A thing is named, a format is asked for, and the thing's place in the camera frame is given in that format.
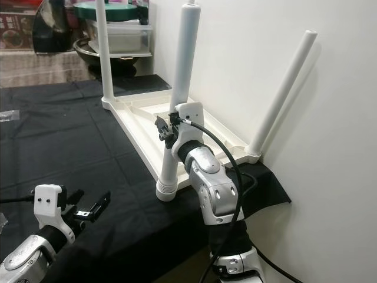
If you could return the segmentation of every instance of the plastic container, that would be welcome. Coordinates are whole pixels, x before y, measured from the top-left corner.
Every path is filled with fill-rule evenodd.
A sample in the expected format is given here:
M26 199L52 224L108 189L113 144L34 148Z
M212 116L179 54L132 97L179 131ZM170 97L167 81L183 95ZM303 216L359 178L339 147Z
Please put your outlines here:
M98 25L95 21L88 21L93 30L92 40L89 42L94 51L99 52L98 47ZM138 20L127 22L108 22L108 44L110 54L119 56L141 54L150 55L150 25L140 25Z

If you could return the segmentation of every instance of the table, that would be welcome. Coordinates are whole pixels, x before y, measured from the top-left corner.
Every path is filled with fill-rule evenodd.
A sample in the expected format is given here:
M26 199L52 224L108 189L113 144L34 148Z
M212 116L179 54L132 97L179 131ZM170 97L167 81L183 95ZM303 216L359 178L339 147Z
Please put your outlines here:
M156 75L114 80L116 96L168 88ZM59 253L44 282L150 282L207 245L196 192L187 188L172 202L157 200L154 179L102 108L101 95L99 81L0 90L1 111L20 110L19 120L0 123L0 198L55 183L68 193L84 190L78 207L89 209L104 192L112 194L99 220ZM246 216L290 201L261 163L240 168L259 181L244 200ZM3 260L38 230L38 222L30 203L3 204L0 211L9 220L0 237Z

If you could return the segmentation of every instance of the white wall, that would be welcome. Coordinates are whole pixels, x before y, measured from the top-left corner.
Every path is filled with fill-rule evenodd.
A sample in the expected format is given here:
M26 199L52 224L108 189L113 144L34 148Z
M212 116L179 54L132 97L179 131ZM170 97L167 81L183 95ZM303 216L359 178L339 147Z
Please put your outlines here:
M170 84L184 2L151 0L154 72ZM264 147L264 164L293 203L253 215L249 232L305 282L376 282L377 1L197 2L191 96L246 142L304 30L318 31Z

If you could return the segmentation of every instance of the black tablecloth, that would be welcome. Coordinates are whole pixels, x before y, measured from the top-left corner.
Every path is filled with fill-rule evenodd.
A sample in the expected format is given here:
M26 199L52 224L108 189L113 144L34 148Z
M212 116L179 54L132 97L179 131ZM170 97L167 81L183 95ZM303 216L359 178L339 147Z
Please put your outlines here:
M156 75L114 81L115 95L168 88ZM115 274L138 274L139 282L148 282L207 245L195 191L179 191L169 203L157 200L154 179L101 106L99 81L3 88L0 93L1 111L20 110L19 120L0 123L0 198L25 196L36 185L55 183L65 185L68 194L84 190L78 206L89 209L104 192L112 194L107 210L59 254L44 282L110 282ZM289 201L261 163L241 169L259 181L244 200L246 216ZM0 211L9 220L0 237L3 260L38 230L38 222L30 203L3 204Z

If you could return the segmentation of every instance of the green lid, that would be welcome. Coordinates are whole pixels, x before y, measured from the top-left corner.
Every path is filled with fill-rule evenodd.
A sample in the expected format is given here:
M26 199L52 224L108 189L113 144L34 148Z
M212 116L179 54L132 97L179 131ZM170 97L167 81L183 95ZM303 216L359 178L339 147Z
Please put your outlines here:
M95 2L81 2L74 4L78 18L96 20ZM106 20L108 22L124 22L138 19L137 7L130 4L111 3L105 0Z

